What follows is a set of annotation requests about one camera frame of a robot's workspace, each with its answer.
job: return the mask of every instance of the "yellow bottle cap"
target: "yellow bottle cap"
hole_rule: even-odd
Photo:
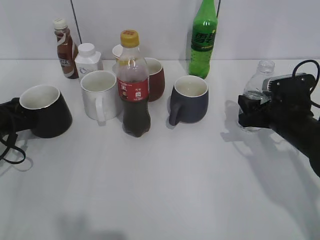
[[[121,32],[121,45],[125,48],[139,46],[139,34],[135,30],[124,30]]]

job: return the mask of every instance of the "bottle cap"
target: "bottle cap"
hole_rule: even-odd
[[[259,61],[258,70],[265,74],[273,73],[275,70],[275,62],[271,60],[261,60]]]
[[[124,30],[121,32],[121,45],[124,48],[135,48],[139,46],[139,34],[135,30]]]
[[[96,54],[96,48],[92,43],[82,43],[78,46],[78,53],[82,57],[91,57]]]
[[[53,21],[54,29],[61,30],[68,27],[67,22],[64,18],[57,18]]]

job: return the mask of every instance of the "black mug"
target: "black mug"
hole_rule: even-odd
[[[197,76],[183,76],[175,83],[170,98],[169,123],[196,123],[207,113],[209,104],[208,84]]]
[[[19,105],[29,129],[40,138],[63,134],[73,121],[60,90],[51,85],[29,88],[21,95]]]

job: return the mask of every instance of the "brown coffee bottle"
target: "brown coffee bottle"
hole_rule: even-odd
[[[68,79],[77,79],[78,72],[75,58],[78,55],[78,48],[70,36],[70,29],[64,18],[53,21],[54,33],[57,40],[57,53],[62,67],[63,74]]]

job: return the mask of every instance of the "red label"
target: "red label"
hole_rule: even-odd
[[[149,96],[148,78],[139,82],[126,82],[116,79],[118,82],[119,96],[129,102],[137,102]]]

